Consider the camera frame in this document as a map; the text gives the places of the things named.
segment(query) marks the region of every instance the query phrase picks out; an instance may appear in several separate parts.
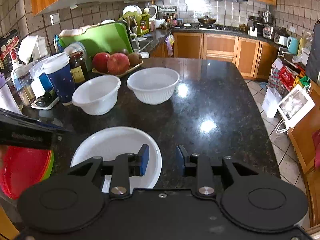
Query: stack of plates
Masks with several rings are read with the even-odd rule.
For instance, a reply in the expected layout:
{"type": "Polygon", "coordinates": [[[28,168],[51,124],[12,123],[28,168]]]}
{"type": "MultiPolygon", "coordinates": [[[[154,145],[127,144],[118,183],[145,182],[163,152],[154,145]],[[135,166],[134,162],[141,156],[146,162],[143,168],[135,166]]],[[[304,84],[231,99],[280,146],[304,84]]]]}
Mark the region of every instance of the stack of plates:
{"type": "Polygon", "coordinates": [[[49,178],[53,167],[53,151],[9,146],[3,157],[0,187],[17,199],[28,187],[49,178]]]}

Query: red apple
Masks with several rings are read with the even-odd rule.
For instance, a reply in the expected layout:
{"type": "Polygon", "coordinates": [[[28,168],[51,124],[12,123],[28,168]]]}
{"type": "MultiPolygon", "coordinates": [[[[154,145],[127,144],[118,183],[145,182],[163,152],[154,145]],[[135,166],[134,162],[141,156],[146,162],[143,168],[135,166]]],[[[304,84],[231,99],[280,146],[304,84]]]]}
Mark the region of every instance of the red apple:
{"type": "Polygon", "coordinates": [[[92,60],[92,64],[96,70],[101,73],[108,73],[107,62],[110,58],[110,54],[106,52],[97,53],[92,60]]]}
{"type": "Polygon", "coordinates": [[[112,75],[120,75],[129,69],[130,61],[123,53],[112,54],[107,63],[108,71],[112,75]]]}

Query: kitchen island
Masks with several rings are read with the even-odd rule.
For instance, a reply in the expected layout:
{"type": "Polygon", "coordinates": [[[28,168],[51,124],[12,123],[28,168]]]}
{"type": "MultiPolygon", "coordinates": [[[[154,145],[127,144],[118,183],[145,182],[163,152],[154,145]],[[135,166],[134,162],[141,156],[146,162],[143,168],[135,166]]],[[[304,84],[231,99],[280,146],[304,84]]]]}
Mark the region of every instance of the kitchen island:
{"type": "Polygon", "coordinates": [[[280,177],[276,157],[258,108],[236,66],[229,62],[185,58],[145,59],[143,67],[168,67],[181,81],[173,96],[160,105],[146,105],[121,78],[116,105],[101,116],[58,103],[52,110],[26,108],[24,114],[72,131],[53,145],[52,174],[68,169],[77,147],[93,133],[114,126],[131,126],[158,144],[162,170],[155,187],[189,187],[175,166],[175,147],[221,160],[233,156],[258,170],[280,177]]]}

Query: wooden tray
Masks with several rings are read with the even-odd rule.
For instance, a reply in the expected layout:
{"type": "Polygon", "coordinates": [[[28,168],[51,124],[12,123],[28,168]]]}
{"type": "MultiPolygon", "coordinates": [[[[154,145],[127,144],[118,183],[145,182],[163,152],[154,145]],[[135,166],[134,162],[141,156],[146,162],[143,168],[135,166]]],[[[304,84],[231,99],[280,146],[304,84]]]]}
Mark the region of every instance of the wooden tray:
{"type": "MultiPolygon", "coordinates": [[[[123,74],[115,75],[115,76],[118,77],[118,78],[123,77],[123,76],[131,73],[132,71],[134,71],[134,70],[137,69],[138,67],[140,67],[142,64],[143,64],[143,61],[142,61],[140,64],[138,64],[138,65],[136,65],[136,66],[134,66],[134,67],[132,67],[132,68],[129,68],[129,69],[128,69],[126,72],[124,72],[123,74]]],[[[97,73],[97,74],[101,74],[101,75],[111,75],[111,74],[109,74],[109,73],[101,73],[101,72],[99,72],[98,70],[96,70],[95,68],[93,68],[91,71],[92,71],[92,73],[97,73]]]]}

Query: blue cup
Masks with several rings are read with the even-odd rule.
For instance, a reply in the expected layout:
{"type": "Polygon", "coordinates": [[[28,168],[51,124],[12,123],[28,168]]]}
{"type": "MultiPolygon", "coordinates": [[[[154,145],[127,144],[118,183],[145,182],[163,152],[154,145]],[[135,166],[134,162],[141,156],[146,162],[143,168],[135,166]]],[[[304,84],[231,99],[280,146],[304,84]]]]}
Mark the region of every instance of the blue cup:
{"type": "Polygon", "coordinates": [[[68,54],[60,53],[50,57],[43,64],[43,68],[62,104],[70,105],[75,83],[71,75],[68,54]]]}

